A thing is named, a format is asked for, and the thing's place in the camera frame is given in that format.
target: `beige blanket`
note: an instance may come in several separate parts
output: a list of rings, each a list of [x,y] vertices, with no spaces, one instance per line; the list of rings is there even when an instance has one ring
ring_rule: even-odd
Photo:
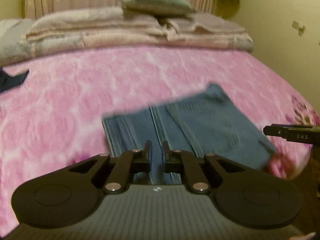
[[[244,28],[205,13],[157,20],[108,7],[58,12],[36,21],[0,22],[0,66],[59,52],[132,44],[252,49]]]

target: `blue towel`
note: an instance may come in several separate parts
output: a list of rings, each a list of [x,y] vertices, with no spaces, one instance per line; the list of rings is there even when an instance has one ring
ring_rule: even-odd
[[[162,142],[171,149],[188,150],[197,157],[215,153],[253,169],[268,163],[275,147],[231,102],[217,84],[203,93],[134,114],[103,119],[113,157],[131,149],[153,145],[152,171],[137,174],[135,182],[179,184],[179,174],[164,174]]]

